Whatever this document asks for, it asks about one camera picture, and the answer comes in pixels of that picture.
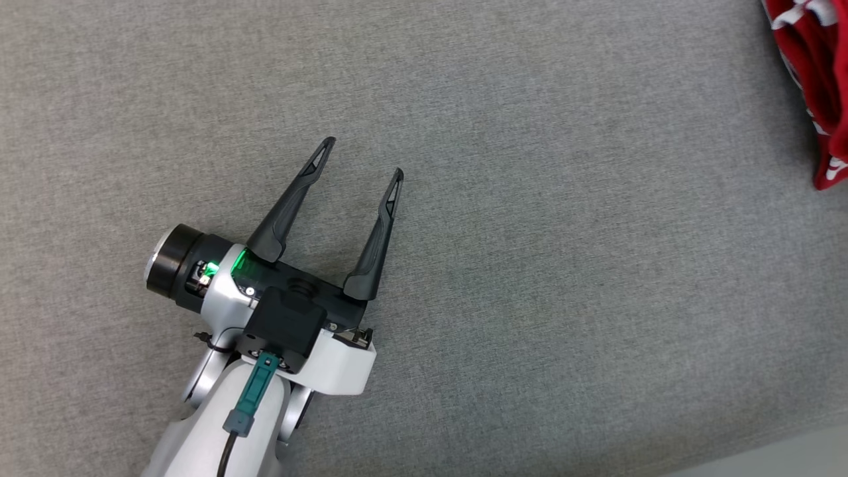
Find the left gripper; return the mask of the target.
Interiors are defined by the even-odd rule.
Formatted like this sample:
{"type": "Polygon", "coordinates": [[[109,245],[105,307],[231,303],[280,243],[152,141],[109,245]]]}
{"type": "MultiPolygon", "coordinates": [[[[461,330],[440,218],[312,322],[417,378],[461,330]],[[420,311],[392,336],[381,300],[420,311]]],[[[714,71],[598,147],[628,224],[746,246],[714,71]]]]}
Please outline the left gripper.
{"type": "Polygon", "coordinates": [[[333,396],[361,394],[372,372],[372,330],[360,328],[378,295],[405,173],[397,167],[378,217],[343,287],[279,262],[309,188],[336,143],[328,136],[279,196],[246,247],[187,225],[163,236],[146,266],[146,287],[197,312],[208,351],[186,396],[207,395],[237,357],[278,356],[286,380],[333,396]]]}

